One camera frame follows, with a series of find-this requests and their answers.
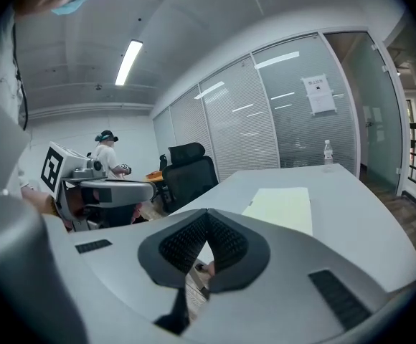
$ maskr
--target cap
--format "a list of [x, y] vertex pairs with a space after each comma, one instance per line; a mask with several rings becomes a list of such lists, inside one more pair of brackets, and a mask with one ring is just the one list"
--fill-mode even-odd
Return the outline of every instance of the cap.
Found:
[[114, 136], [111, 130], [104, 130], [101, 134], [96, 135], [95, 141], [103, 141], [108, 138], [114, 138], [114, 141], [119, 141], [119, 138]]

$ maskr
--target man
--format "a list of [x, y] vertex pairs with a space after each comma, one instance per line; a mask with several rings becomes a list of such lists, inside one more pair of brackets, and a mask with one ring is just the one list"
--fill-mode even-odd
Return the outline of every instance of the man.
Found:
[[[0, 107], [15, 123], [18, 123], [19, 107], [24, 98], [14, 51], [15, 19], [47, 10], [53, 10], [56, 14], [69, 14], [84, 1], [86, 0], [15, 0], [0, 18]], [[28, 185], [24, 174], [16, 166], [3, 193], [23, 197], [40, 213], [57, 215], [53, 198], [47, 193], [31, 189]], [[78, 189], [70, 191], [69, 203], [73, 213], [82, 213], [83, 202]], [[133, 219], [137, 216], [139, 212], [135, 211]]]
[[90, 157], [97, 158], [101, 162], [108, 178], [123, 179], [123, 175], [129, 175], [131, 173], [130, 167], [117, 162], [114, 144], [116, 141], [119, 141], [119, 138], [114, 136], [112, 131], [104, 130], [100, 135], [96, 136], [95, 141], [99, 143]]

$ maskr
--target yellow paper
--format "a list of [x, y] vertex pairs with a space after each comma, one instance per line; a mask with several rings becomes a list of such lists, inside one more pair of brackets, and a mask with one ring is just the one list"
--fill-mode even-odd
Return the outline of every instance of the yellow paper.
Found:
[[242, 214], [313, 235], [310, 198], [305, 187], [260, 188]]

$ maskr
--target water bottle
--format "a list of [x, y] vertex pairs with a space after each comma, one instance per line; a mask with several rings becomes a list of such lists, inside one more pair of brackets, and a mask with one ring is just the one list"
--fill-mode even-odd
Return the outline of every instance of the water bottle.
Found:
[[329, 172], [332, 168], [331, 165], [334, 162], [332, 158], [332, 147], [331, 142], [329, 140], [325, 140], [324, 143], [324, 165], [326, 166], [324, 168], [324, 171]]

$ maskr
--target white table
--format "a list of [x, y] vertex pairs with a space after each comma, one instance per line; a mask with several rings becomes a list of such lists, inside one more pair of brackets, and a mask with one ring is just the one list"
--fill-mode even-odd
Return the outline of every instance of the white table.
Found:
[[[214, 208], [241, 214], [259, 188], [306, 187], [311, 202], [313, 236], [373, 277], [386, 292], [416, 280], [416, 251], [383, 203], [339, 164], [238, 171], [181, 208]], [[205, 244], [199, 258], [213, 260]]]

